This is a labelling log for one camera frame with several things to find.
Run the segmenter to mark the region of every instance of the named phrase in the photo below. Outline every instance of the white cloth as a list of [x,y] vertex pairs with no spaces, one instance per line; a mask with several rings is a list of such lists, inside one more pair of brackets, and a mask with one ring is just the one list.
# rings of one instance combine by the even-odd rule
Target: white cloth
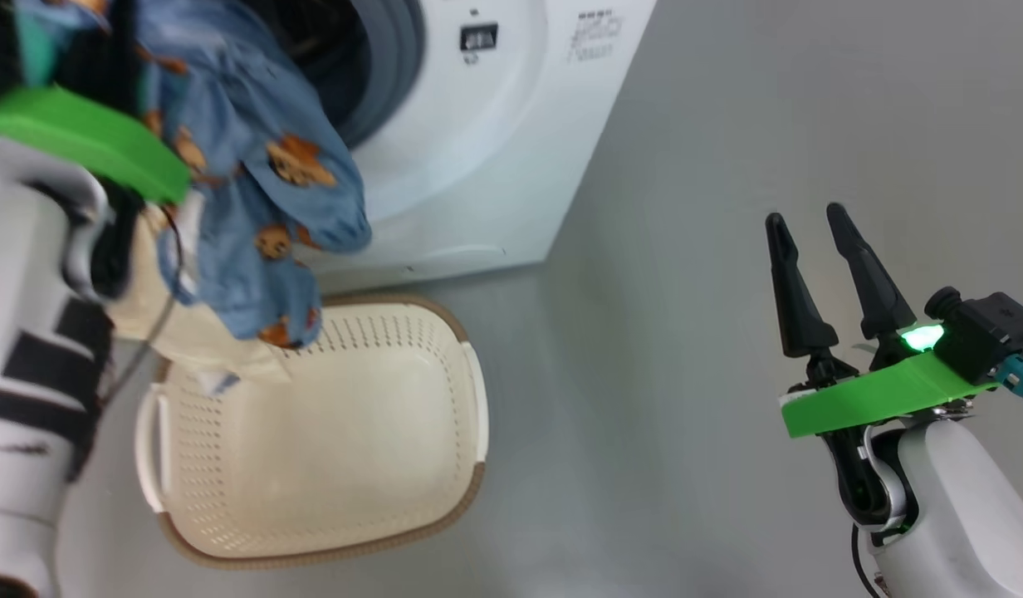
[[[132,245],[132,280],[118,302],[106,307],[117,326],[117,336],[140,340],[161,317],[169,300],[158,270],[155,238],[167,226],[166,217],[148,208],[139,217]],[[205,304],[176,304],[169,322],[153,341],[153,349],[167,360],[195,372],[230,372],[250,381],[287,383],[291,375],[275,349],[261,340],[238,340],[227,332],[216,313]]]

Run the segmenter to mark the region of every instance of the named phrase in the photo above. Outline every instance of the laundry basket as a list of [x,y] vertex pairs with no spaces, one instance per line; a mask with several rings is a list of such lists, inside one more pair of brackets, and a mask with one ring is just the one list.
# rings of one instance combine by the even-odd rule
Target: laundry basket
[[451,525],[479,492],[489,421],[478,357],[420,298],[340,300],[319,340],[277,352],[288,385],[207,397],[167,366],[135,430],[139,484],[171,544],[225,569],[377,552]]

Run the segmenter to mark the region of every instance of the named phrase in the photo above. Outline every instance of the blue clothing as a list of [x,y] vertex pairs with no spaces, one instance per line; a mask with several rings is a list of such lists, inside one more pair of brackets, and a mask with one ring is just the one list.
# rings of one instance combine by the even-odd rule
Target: blue clothing
[[[319,291],[292,241],[347,252],[371,237],[348,148],[314,88],[237,0],[135,1],[146,56],[140,117],[205,194],[196,288],[180,298],[208,304],[237,338],[311,343]],[[73,1],[17,0],[17,11],[61,47],[75,30],[106,27],[104,15]],[[171,286],[171,231],[159,242]]]

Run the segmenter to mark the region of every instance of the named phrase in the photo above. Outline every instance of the washing machine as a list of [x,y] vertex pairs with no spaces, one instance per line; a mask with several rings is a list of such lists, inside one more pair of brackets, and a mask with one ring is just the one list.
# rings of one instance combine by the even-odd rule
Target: washing machine
[[243,0],[317,88],[373,241],[325,291],[541,262],[655,0]]

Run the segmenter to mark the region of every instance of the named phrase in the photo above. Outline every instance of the gray floor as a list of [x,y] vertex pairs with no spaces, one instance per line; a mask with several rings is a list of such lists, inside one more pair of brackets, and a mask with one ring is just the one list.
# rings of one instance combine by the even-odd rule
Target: gray floor
[[[788,440],[774,399],[803,364],[781,357],[767,212],[859,337],[833,199],[919,314],[946,284],[1023,302],[1023,1],[660,0],[548,264],[419,289],[490,393],[465,518],[359,560],[197,568],[143,504],[127,398],[69,499],[64,595],[864,596],[827,451]],[[1023,402],[980,404],[1023,493]]]

